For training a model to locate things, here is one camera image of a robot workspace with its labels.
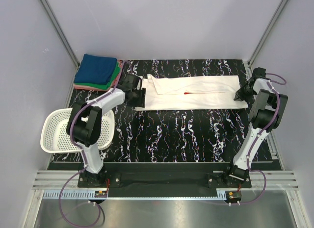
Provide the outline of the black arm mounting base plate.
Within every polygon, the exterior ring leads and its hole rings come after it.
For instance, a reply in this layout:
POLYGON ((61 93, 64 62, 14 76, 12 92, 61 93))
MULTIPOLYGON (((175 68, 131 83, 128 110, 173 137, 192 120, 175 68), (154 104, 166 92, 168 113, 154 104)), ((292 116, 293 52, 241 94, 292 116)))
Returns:
POLYGON ((109 163, 98 174, 83 172, 78 187, 96 188, 108 185, 200 185, 207 188, 251 188, 248 171, 229 163, 109 163))

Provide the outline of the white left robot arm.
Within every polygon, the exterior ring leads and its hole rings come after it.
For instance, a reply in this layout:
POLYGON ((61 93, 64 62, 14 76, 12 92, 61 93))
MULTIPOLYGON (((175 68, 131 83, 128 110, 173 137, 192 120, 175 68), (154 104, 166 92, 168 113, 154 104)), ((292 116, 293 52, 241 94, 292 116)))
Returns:
POLYGON ((83 159, 84 166, 80 170, 82 183, 96 187, 107 182, 104 162, 97 144, 103 115, 124 103, 130 107, 144 107, 145 96, 146 88, 111 88, 90 102, 73 104, 66 131, 72 144, 79 148, 83 159))

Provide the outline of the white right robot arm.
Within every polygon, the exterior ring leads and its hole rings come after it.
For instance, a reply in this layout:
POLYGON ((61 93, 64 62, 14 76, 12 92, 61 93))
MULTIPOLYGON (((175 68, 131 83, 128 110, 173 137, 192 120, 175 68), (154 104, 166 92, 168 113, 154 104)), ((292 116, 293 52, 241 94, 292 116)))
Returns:
POLYGON ((283 117, 288 96, 280 94, 265 77, 252 77, 235 95, 235 100, 255 95, 249 114, 249 130, 239 152, 222 175, 227 186, 236 186, 249 180, 252 161, 261 143, 276 129, 283 117))

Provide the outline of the white Coca-Cola print t-shirt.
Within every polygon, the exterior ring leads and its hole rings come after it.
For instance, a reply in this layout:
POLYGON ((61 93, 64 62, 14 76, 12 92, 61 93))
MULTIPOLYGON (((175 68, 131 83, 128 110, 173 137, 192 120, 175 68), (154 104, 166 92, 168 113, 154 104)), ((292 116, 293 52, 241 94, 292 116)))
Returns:
POLYGON ((194 76, 143 79, 145 107, 136 111, 217 110, 247 108, 245 101, 235 101, 240 89, 238 76, 194 76))

